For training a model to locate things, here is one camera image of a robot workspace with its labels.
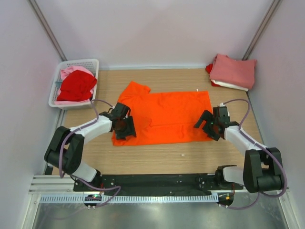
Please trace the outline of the orange t-shirt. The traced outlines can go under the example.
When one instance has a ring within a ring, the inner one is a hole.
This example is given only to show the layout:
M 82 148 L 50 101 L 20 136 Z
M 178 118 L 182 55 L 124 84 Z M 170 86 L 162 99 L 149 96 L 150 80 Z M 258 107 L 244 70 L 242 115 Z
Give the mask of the orange t-shirt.
M 207 91 L 151 93 L 148 86 L 130 82 L 118 102 L 130 107 L 137 136 L 113 136 L 114 146 L 210 141 L 194 127 L 203 111 L 212 109 Z

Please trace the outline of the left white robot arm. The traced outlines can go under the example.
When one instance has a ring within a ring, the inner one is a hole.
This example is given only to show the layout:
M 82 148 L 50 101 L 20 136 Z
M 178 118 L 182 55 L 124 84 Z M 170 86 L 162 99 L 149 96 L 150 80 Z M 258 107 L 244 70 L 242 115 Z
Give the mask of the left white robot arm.
M 84 145 L 95 138 L 113 133 L 114 146 L 144 146 L 208 142 L 199 130 L 202 111 L 211 111 L 210 104 L 192 103 L 117 103 L 108 111 L 81 126 L 56 129 L 44 159 L 60 171 L 95 191 L 102 186 L 101 172 L 82 160 Z

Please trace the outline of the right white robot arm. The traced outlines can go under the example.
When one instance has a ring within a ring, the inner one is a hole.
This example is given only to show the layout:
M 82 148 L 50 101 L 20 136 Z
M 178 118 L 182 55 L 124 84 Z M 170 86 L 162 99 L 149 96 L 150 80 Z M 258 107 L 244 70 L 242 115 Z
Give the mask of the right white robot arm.
M 215 141 L 226 140 L 244 156 L 244 167 L 223 166 L 222 173 L 215 176 L 215 184 L 221 189 L 232 182 L 243 185 L 250 193 L 262 193 L 287 189 L 287 177 L 282 165 L 281 153 L 276 147 L 268 148 L 249 136 L 238 122 L 230 120 L 227 107 L 217 106 L 213 111 L 204 110 L 194 126 L 202 127 L 207 136 Z

